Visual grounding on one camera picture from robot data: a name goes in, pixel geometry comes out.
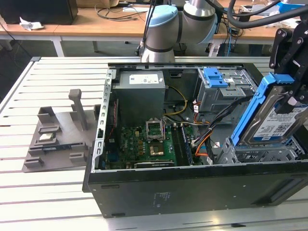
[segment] label sticker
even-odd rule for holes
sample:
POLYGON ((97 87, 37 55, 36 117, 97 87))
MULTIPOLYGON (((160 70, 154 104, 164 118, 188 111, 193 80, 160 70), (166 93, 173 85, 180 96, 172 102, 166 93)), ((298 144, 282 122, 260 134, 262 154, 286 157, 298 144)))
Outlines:
POLYGON ((129 84, 155 84, 158 82, 157 74, 130 75, 129 84))
POLYGON ((213 161, 211 160, 210 157, 207 157, 206 161, 208 162, 209 165, 212 165, 212 164, 213 164, 213 161))
POLYGON ((224 78, 223 79, 226 83, 234 83, 234 80, 232 78, 224 78))
POLYGON ((193 111, 194 111, 195 113, 199 113, 199 106, 198 106, 198 105, 194 105, 194 106, 193 106, 193 111))
POLYGON ((44 151, 51 151, 51 150, 57 150, 56 148, 42 148, 44 151))
POLYGON ((272 108, 262 125, 259 127, 254 137, 261 138, 262 141, 271 140, 272 137, 283 136, 288 129, 296 122, 295 116, 308 107, 296 107, 289 114, 277 114, 272 108))
POLYGON ((220 143, 219 142, 215 142, 213 145, 213 148, 220 148, 220 143))

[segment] wooden desk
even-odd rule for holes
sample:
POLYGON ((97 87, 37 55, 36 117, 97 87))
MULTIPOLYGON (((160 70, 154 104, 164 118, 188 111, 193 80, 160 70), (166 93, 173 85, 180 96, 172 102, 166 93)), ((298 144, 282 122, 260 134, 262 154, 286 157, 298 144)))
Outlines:
MULTIPOLYGON (((222 6, 228 7, 229 0, 220 0, 222 6)), ((250 0, 237 0, 240 5, 251 4, 250 0)), ((109 13, 109 17, 119 17, 132 14, 119 11, 109 13)), ((44 25, 41 30, 27 31, 19 25, 6 25, 5 28, 18 40, 51 40, 54 43, 58 56, 64 56, 61 41, 93 41, 94 51, 97 50, 97 41, 140 41, 143 36, 145 13, 135 15, 137 20, 129 22, 114 22, 100 18, 93 8, 79 8, 78 16, 74 23, 69 26, 64 25, 44 25)), ((272 44, 277 28, 257 27, 246 29, 237 43, 245 44, 272 44)), ((219 33, 214 35, 210 41, 213 46, 210 55, 215 56, 214 50, 224 42, 227 37, 227 30, 224 24, 220 25, 219 33)), ((11 39, 9 35, 0 28, 0 39, 11 39)))
MULTIPOLYGON (((121 17, 130 15, 134 12, 118 12, 109 13, 108 17, 121 17)), ((106 10, 101 11, 102 15, 106 14, 106 10)), ((55 35, 60 36, 115 36, 115 37, 142 37, 145 25, 146 13, 141 13, 140 17, 134 21, 115 22, 100 18, 93 8, 84 8, 78 10, 78 17, 72 25, 59 25, 55 31, 55 35)))

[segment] black computer case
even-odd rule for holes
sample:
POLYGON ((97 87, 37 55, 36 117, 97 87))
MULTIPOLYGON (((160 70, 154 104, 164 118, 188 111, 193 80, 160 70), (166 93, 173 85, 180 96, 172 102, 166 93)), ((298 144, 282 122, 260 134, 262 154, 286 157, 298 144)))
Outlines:
POLYGON ((76 0, 0 0, 0 13, 7 24, 29 22, 70 25, 78 14, 76 0))

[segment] black cable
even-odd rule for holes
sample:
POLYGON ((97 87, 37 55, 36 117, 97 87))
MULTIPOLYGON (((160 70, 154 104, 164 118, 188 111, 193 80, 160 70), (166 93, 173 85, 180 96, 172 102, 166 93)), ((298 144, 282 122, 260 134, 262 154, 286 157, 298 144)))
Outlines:
POLYGON ((246 101, 249 101, 253 95, 250 96, 245 96, 243 98, 240 98, 236 101, 233 101, 230 105, 228 105, 225 109, 221 110, 213 119, 212 121, 208 124, 205 133, 195 139, 194 143, 199 142, 203 140, 210 132, 212 132, 213 128, 227 115, 231 114, 231 112, 237 107, 237 105, 244 103, 246 101))
POLYGON ((247 29, 247 28, 253 28, 253 27, 258 27, 258 26, 265 26, 265 25, 280 22, 280 21, 283 21, 283 20, 289 19, 289 18, 298 17, 300 15, 308 13, 308 6, 306 5, 306 6, 298 8, 298 9, 290 10, 290 11, 287 11, 285 13, 279 13, 279 14, 269 16, 269 17, 266 17, 266 18, 257 19, 257 20, 250 21, 250 22, 240 22, 240 21, 236 20, 235 18, 233 18, 233 16, 232 16, 232 9, 235 5, 235 2, 236 2, 236 0, 230 1, 230 5, 228 7, 228 12, 227 12, 227 19, 232 25, 234 25, 235 27, 240 28, 240 29, 247 29))
POLYGON ((154 10, 155 10, 155 7, 156 7, 156 2, 157 2, 157 0, 154 1, 153 9, 151 10, 151 12, 149 11, 149 13, 150 13, 151 15, 150 15, 150 18, 149 18, 149 22, 148 22, 148 24, 147 24, 147 27, 146 27, 145 34, 143 35, 144 41, 146 40, 146 35, 147 35, 147 33, 148 33, 149 26, 150 26, 150 21, 151 21, 151 18, 152 18, 152 16, 153 16, 153 13, 154 13, 154 10))
POLYGON ((185 119, 180 115, 180 114, 182 114, 183 112, 181 112, 181 113, 179 113, 179 114, 176 114, 176 115, 177 115, 178 117, 180 117, 182 121, 185 121, 185 119))
POLYGON ((111 17, 106 17, 107 15, 108 15, 108 13, 109 13, 109 10, 108 10, 108 12, 107 12, 107 14, 106 15, 101 15, 100 14, 100 12, 102 11, 102 10, 105 10, 106 8, 102 8, 102 9, 100 9, 100 10, 96 10, 96 8, 95 8, 95 11, 96 11, 96 13, 97 13, 97 15, 99 16, 99 17, 101 17, 101 18, 103 18, 103 19, 108 19, 108 20, 111 20, 111 21, 130 21, 130 20, 135 20, 134 18, 132 18, 132 16, 134 16, 134 15, 139 15, 139 14, 141 14, 141 13, 145 13, 145 12, 137 12, 137 13, 132 13, 132 14, 129 14, 129 15, 125 15, 125 16, 121 16, 121 17, 115 17, 115 18, 111 18, 111 17))
MULTIPOLYGON (((215 8, 216 11, 219 11, 221 13, 227 13, 226 10, 219 8, 216 4, 214 4, 213 2, 211 2, 211 0, 205 0, 211 7, 215 8)), ((257 15, 260 13, 263 13, 264 11, 272 8, 273 6, 277 5, 280 2, 280 0, 275 0, 273 3, 271 3, 270 5, 265 6, 264 8, 258 10, 258 11, 254 11, 251 13, 232 13, 232 16, 234 17, 247 17, 247 16, 253 16, 253 15, 257 15)))
POLYGON ((32 58, 32 55, 19 43, 17 42, 17 40, 4 28, 4 26, 2 25, 2 23, 0 22, 1 27, 5 30, 5 32, 24 50, 24 52, 30 57, 32 58))
POLYGON ((150 23, 150 12, 151 12, 151 8, 152 8, 152 3, 153 3, 153 0, 150 1, 150 7, 149 7, 149 11, 148 11, 148 15, 146 17, 146 21, 145 21, 145 26, 144 26, 144 31, 143 31, 143 37, 142 37, 142 41, 144 42, 145 41, 145 36, 146 36, 146 28, 147 28, 147 25, 150 23))

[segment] yellow cable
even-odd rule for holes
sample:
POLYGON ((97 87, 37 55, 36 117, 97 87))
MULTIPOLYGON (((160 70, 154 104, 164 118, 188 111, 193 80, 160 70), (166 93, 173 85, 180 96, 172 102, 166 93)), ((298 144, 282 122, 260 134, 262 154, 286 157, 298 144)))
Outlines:
POLYGON ((176 89, 175 87, 173 86, 169 86, 170 88, 173 88, 175 91, 177 91, 182 97, 183 97, 183 100, 185 101, 185 105, 184 105, 184 108, 178 112, 170 112, 170 113, 164 113, 163 115, 165 116, 172 116, 172 115, 177 115, 177 114, 180 114, 182 113, 183 111, 185 111, 186 107, 187 107, 187 100, 185 99, 185 96, 178 90, 176 89))

